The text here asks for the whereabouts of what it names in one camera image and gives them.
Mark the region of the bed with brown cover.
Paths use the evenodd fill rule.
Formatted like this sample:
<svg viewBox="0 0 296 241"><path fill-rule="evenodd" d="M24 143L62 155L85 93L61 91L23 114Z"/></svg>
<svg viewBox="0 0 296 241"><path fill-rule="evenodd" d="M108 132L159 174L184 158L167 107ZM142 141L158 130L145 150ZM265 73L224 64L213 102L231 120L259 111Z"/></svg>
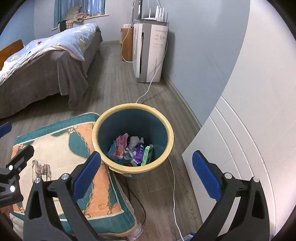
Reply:
<svg viewBox="0 0 296 241"><path fill-rule="evenodd" d="M68 96L69 109L76 109L89 87L87 71L101 42L97 31L84 61L75 60L65 50L49 51L16 70L1 84L1 118L57 93Z"/></svg>

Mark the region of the purple spray bottle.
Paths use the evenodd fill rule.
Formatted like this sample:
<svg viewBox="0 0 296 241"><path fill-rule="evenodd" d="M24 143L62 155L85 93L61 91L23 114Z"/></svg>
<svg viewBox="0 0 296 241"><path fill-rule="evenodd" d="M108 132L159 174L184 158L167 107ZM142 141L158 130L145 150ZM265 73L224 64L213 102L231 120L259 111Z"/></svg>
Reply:
<svg viewBox="0 0 296 241"><path fill-rule="evenodd" d="M144 156L144 150L145 150L145 146L144 146L144 138L141 137L140 141L137 145L137 149L136 149L136 154L135 154L135 162L137 164L141 164L142 160L143 160L143 156Z"/></svg>

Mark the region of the blue face mask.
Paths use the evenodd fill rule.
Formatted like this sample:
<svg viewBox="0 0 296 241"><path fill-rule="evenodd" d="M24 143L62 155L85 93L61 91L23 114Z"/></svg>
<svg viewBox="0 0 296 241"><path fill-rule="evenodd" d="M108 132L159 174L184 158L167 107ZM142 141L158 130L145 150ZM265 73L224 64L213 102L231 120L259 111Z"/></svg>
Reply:
<svg viewBox="0 0 296 241"><path fill-rule="evenodd" d="M113 143L110 146L109 151L107 153L107 156L108 156L109 159L111 159L111 160L116 160L117 159L117 157L114 156L114 154L116 153L116 150L117 150L117 142L113 141Z"/></svg>

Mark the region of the wooden nightstand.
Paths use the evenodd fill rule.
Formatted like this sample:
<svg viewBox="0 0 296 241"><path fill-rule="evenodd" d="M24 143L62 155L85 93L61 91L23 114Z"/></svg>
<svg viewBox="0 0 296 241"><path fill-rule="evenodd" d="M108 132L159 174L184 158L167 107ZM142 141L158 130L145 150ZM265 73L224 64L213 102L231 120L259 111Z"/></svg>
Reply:
<svg viewBox="0 0 296 241"><path fill-rule="evenodd" d="M133 28L121 29L121 57L122 61L132 63Z"/></svg>

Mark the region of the light blue floral quilt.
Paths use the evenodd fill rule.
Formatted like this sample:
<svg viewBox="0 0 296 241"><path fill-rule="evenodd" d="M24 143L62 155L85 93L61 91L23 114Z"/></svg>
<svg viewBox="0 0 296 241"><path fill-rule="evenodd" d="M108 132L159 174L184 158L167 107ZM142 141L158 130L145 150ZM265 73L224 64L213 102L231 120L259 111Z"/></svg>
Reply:
<svg viewBox="0 0 296 241"><path fill-rule="evenodd" d="M99 32L98 25L87 23L64 30L48 38L32 40L23 49L4 61L1 69L1 84L29 61L49 51L66 51L75 60L84 61L85 51L92 43L95 34Z"/></svg>

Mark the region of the wooden headboard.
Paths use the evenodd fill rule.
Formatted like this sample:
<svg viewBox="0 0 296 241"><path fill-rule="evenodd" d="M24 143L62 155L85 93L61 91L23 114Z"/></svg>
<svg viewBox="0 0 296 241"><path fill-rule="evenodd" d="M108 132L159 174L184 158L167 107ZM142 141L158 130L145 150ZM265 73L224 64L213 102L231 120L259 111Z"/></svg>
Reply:
<svg viewBox="0 0 296 241"><path fill-rule="evenodd" d="M0 51L0 69L3 68L4 62L8 59L8 57L20 51L21 49L23 49L22 40L17 40L5 47L4 49L2 49Z"/></svg>

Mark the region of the white wifi router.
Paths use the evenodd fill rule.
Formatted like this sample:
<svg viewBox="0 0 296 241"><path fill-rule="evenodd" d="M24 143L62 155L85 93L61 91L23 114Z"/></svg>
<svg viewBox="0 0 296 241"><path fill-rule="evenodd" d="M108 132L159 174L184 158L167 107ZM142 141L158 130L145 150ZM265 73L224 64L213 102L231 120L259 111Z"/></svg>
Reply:
<svg viewBox="0 0 296 241"><path fill-rule="evenodd" d="M168 13L165 12L165 8L161 8L161 7L157 6L155 16L151 16L151 9L149 9L149 16L146 18L143 18L143 20L167 23L168 22Z"/></svg>

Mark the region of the white air purifier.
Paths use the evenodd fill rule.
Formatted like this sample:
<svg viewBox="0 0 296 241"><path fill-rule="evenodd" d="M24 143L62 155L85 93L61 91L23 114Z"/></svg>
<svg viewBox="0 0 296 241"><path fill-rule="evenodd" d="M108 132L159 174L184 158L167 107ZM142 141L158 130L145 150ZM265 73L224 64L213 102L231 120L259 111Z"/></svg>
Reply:
<svg viewBox="0 0 296 241"><path fill-rule="evenodd" d="M134 22L132 67L138 83L160 82L168 30L167 23Z"/></svg>

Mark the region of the green wrapper in bin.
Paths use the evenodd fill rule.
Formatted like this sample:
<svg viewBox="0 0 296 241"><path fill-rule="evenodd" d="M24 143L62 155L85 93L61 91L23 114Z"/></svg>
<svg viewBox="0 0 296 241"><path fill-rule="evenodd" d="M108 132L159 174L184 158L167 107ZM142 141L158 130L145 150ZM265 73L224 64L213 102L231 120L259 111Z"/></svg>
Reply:
<svg viewBox="0 0 296 241"><path fill-rule="evenodd" d="M142 159L141 166L145 166L151 162L154 146L152 144L146 146Z"/></svg>

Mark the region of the horse print quilted cushion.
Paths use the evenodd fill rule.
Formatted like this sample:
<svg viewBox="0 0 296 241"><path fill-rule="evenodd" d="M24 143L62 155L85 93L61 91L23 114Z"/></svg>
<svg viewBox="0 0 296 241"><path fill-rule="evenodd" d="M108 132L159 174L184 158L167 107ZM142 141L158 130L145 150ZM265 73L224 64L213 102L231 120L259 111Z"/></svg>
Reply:
<svg viewBox="0 0 296 241"><path fill-rule="evenodd" d="M23 236L25 208L34 180L56 180L83 164L94 151L92 131L98 118L96 113L82 114L15 139L13 156L27 145L32 145L35 150L34 156L20 173L23 201L13 205L10 214L13 229L20 237ZM104 240L136 240L142 234L141 224L135 217L132 205L114 173L104 163L77 204Z"/></svg>

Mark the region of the pink plastic wrapper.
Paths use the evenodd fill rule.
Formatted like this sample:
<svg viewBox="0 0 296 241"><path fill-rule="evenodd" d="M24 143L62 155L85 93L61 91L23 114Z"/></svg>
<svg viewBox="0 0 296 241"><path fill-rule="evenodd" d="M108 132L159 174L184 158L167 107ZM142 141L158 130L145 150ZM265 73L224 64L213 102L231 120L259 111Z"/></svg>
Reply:
<svg viewBox="0 0 296 241"><path fill-rule="evenodd" d="M118 136L116 139L116 148L113 153L113 157L115 159L122 159L123 155L125 153L125 148L127 146L127 140L128 140L128 133L125 133L121 136Z"/></svg>

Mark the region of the teal bin with yellow rim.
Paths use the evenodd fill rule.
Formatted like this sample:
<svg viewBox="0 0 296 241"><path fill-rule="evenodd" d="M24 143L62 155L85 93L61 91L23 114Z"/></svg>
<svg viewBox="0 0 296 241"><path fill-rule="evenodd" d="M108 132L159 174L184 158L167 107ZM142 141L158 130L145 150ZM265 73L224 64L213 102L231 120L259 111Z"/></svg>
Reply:
<svg viewBox="0 0 296 241"><path fill-rule="evenodd" d="M110 108L97 119L92 143L111 171L140 178L168 158L174 132L156 108L126 103Z"/></svg>

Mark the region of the blue window curtain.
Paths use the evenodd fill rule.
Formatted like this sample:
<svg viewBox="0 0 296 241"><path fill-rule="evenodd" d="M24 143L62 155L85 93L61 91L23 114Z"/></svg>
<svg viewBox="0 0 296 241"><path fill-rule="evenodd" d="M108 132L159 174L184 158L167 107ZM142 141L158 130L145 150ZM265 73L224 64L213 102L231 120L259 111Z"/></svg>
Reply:
<svg viewBox="0 0 296 241"><path fill-rule="evenodd" d="M86 13L87 16L104 15L105 0L55 0L54 27L80 12Z"/></svg>

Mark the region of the clothes pile on windowsill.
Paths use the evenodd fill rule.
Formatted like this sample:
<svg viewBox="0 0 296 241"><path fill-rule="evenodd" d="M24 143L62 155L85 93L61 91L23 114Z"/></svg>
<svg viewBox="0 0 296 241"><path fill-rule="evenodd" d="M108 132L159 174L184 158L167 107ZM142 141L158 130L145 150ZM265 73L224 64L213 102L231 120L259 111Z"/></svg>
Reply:
<svg viewBox="0 0 296 241"><path fill-rule="evenodd" d="M81 6L74 6L69 9L64 20L58 23L58 32L63 32L64 30L73 28L75 22L81 23L86 17L89 17L89 14L81 11L81 8Z"/></svg>

